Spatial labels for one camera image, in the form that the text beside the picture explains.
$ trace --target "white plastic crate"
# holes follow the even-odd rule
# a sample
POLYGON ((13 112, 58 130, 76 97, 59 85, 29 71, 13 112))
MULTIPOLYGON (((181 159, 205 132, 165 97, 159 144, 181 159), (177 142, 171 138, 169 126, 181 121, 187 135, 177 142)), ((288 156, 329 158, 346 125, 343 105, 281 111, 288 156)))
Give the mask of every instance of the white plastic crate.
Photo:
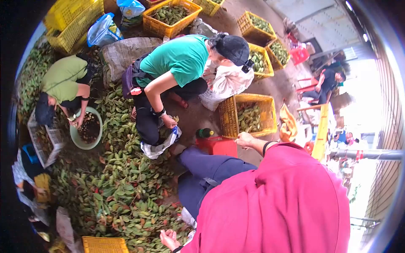
POLYGON ((41 146, 41 143, 38 141, 39 136, 36 134, 36 131, 39 128, 39 124, 35 120, 35 109, 31 113, 27 126, 28 131, 30 132, 31 141, 33 143, 36 155, 38 156, 39 161, 42 164, 42 167, 46 168, 50 166, 56 161, 60 151, 65 146, 65 143, 63 142, 62 138, 62 131, 59 128, 59 121, 56 118, 54 118, 53 124, 51 126, 47 125, 45 126, 47 134, 51 139, 53 145, 53 149, 49 155, 47 155, 43 151, 43 147, 41 146))

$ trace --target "plastic basin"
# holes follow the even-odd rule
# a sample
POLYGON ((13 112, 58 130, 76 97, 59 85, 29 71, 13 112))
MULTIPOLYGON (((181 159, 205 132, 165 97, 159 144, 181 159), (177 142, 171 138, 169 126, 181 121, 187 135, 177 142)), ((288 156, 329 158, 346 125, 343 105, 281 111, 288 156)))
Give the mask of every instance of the plastic basin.
MULTIPOLYGON (((94 109, 93 107, 87 106, 86 107, 86 112, 90 112, 93 113, 94 115, 97 115, 98 117, 98 121, 100 122, 100 131, 98 133, 98 137, 97 139, 93 142, 93 143, 85 143, 84 141, 82 141, 82 139, 79 136, 79 133, 76 129, 76 127, 74 126, 70 126, 69 131, 70 131, 70 137, 72 138, 73 143, 80 149, 84 149, 84 150, 89 150, 94 148, 95 146, 97 146, 97 144, 100 142, 101 140, 101 135, 102 135, 102 120, 101 120, 101 116, 98 113, 98 111, 96 109, 94 109)), ((79 116, 81 113, 81 109, 79 109, 76 112, 76 116, 79 116)))

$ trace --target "teal t-shirt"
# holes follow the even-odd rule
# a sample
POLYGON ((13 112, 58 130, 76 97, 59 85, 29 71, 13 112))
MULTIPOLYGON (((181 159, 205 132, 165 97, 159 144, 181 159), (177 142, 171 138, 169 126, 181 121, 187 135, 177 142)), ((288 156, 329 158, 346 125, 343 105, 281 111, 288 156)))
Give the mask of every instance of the teal t-shirt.
MULTIPOLYGON (((203 35, 187 35, 168 41, 142 60, 141 70, 154 78, 170 71, 177 84, 184 87, 204 72, 208 60, 206 40, 208 38, 203 35)), ((136 81, 141 87, 151 82, 148 78, 137 78, 136 81)))

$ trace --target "black cap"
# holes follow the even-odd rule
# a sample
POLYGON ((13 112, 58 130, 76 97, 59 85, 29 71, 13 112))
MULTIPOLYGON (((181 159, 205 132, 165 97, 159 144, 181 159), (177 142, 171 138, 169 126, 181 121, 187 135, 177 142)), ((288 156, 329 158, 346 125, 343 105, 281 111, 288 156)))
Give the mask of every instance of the black cap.
POLYGON ((215 49, 236 66, 243 66, 249 59, 249 45, 239 36, 225 35, 217 42, 215 49))
POLYGON ((48 94, 41 92, 35 107, 35 119, 40 125, 52 125, 55 106, 48 105, 48 94))

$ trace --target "blue plastic bag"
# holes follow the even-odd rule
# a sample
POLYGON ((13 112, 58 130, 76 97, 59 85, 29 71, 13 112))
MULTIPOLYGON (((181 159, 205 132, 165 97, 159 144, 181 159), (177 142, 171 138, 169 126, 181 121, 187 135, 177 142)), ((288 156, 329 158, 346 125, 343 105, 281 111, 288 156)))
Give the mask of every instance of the blue plastic bag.
POLYGON ((103 47, 115 41, 123 40, 121 31, 113 21, 114 14, 101 16, 87 32, 87 45, 103 47))
POLYGON ((137 26, 142 23, 142 12, 145 7, 136 0, 117 0, 117 6, 122 13, 121 28, 137 26))

